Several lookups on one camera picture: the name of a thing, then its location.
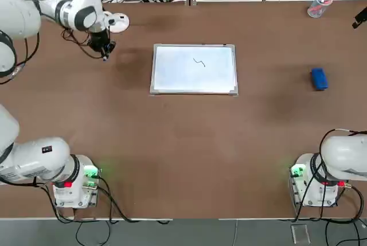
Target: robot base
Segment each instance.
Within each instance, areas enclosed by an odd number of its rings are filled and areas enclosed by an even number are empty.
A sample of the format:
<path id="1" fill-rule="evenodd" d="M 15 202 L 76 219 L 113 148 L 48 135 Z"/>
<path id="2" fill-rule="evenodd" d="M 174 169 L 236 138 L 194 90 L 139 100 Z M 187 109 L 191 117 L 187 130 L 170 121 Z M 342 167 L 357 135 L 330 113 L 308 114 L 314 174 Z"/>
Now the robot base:
<path id="1" fill-rule="evenodd" d="M 97 205 L 101 170 L 84 155 L 76 156 L 80 163 L 79 174 L 68 188 L 53 186 L 55 204 L 58 208 L 83 209 Z"/>
<path id="2" fill-rule="evenodd" d="M 310 161 L 314 154 L 301 155 L 296 164 L 290 170 L 290 192 L 295 212 L 298 210 L 302 201 L 307 185 L 313 174 L 310 168 Z M 325 186 L 319 183 L 315 178 L 312 180 L 307 194 L 303 201 L 303 206 L 312 207 L 332 207 L 335 205 L 335 199 L 338 194 L 338 186 L 327 186 L 325 192 L 325 201 L 322 205 Z"/>

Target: green light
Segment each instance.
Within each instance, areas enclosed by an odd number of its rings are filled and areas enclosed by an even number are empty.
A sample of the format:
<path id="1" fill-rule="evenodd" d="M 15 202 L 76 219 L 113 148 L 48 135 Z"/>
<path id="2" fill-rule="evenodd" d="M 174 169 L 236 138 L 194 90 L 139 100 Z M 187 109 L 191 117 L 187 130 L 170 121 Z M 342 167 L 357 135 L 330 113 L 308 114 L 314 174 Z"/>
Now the green light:
<path id="1" fill-rule="evenodd" d="M 94 166 L 85 166 L 84 174 L 86 177 L 98 176 L 98 168 Z"/>

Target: blue eraser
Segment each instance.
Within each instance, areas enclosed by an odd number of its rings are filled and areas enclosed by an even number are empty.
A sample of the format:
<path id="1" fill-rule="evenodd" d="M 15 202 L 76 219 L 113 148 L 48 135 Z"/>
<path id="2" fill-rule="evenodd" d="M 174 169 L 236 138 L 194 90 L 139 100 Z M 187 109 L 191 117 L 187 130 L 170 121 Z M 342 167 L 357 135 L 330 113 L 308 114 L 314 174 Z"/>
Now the blue eraser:
<path id="1" fill-rule="evenodd" d="M 328 88 L 327 78 L 322 68 L 313 68 L 311 71 L 312 81 L 317 90 L 325 90 Z"/>

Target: plastic cup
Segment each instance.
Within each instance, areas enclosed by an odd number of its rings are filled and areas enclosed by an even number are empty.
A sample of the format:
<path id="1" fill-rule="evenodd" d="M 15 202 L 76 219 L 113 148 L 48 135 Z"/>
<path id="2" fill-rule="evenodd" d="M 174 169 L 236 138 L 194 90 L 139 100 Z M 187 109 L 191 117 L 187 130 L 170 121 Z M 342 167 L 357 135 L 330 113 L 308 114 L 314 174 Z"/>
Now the plastic cup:
<path id="1" fill-rule="evenodd" d="M 319 18 L 332 3 L 333 0 L 314 0 L 307 9 L 307 13 L 310 17 Z"/>

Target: whiteboard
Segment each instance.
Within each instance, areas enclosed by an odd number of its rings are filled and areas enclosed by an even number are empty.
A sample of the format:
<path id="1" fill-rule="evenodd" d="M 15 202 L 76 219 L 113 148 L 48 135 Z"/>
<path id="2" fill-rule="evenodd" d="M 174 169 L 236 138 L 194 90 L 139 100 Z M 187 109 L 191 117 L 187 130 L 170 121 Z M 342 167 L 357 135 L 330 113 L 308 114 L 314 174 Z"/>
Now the whiteboard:
<path id="1" fill-rule="evenodd" d="M 235 46 L 155 44 L 150 92 L 237 95 Z"/>

